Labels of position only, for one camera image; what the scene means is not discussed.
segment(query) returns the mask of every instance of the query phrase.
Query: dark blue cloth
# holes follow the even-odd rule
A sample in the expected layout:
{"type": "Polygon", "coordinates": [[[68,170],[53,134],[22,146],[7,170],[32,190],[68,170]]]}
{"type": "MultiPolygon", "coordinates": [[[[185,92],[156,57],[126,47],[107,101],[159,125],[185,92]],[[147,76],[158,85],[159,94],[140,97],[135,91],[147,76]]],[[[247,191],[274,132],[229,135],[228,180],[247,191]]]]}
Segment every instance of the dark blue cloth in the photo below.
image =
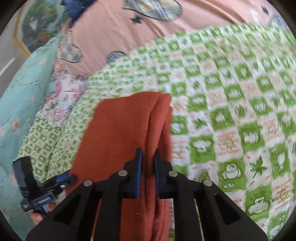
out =
{"type": "Polygon", "coordinates": [[[74,25],[74,23],[94,1],[95,0],[62,0],[61,5],[66,7],[66,12],[72,19],[69,23],[70,27],[74,25]]]}

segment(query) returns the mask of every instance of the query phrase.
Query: green checkered bedsheet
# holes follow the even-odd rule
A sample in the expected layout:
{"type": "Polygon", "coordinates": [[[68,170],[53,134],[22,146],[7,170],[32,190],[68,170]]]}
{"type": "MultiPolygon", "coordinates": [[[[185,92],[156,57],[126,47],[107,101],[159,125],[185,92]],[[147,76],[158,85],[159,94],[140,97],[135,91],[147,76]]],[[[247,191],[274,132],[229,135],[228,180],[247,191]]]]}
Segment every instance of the green checkered bedsheet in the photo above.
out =
{"type": "Polygon", "coordinates": [[[32,157],[41,180],[62,173],[100,101],[167,92],[174,169],[211,179],[272,239],[296,200],[295,42],[255,25],[156,39],[93,75],[66,127],[38,113],[19,156],[32,157]]]}

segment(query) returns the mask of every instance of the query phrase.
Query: orange folded fabric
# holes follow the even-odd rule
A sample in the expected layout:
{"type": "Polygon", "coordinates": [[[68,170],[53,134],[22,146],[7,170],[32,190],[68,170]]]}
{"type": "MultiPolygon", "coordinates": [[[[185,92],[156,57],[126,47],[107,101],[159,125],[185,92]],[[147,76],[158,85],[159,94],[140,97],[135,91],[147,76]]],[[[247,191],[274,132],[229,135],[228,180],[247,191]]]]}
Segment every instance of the orange folded fabric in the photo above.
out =
{"type": "Polygon", "coordinates": [[[124,199],[121,216],[121,241],[168,239],[167,200],[155,195],[153,155],[160,148],[164,160],[171,161],[171,96],[159,92],[140,92],[129,97],[100,103],[80,144],[71,174],[101,181],[121,170],[143,150],[140,195],[124,199]]]}

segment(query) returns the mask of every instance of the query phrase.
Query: human hand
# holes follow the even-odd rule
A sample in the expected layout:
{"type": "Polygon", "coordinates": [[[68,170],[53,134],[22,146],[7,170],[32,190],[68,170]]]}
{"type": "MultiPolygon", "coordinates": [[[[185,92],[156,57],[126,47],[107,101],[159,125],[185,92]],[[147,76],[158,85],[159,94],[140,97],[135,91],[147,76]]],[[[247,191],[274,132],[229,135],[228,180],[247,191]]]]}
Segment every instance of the human hand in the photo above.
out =
{"type": "MultiPolygon", "coordinates": [[[[56,206],[57,205],[54,202],[50,203],[48,207],[49,211],[52,211],[56,206]]],[[[43,220],[43,216],[40,213],[36,213],[36,212],[30,213],[30,217],[33,220],[35,225],[37,225],[43,220]]]]}

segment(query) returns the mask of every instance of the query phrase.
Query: white wall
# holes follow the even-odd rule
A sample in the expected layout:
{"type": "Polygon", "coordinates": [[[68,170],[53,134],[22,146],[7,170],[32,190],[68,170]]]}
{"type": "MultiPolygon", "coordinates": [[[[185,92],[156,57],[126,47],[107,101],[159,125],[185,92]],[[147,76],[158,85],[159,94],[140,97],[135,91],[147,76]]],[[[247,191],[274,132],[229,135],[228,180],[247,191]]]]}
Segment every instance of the white wall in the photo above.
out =
{"type": "Polygon", "coordinates": [[[15,73],[27,59],[13,39],[17,16],[18,12],[15,13],[0,36],[0,98],[15,73]]]}

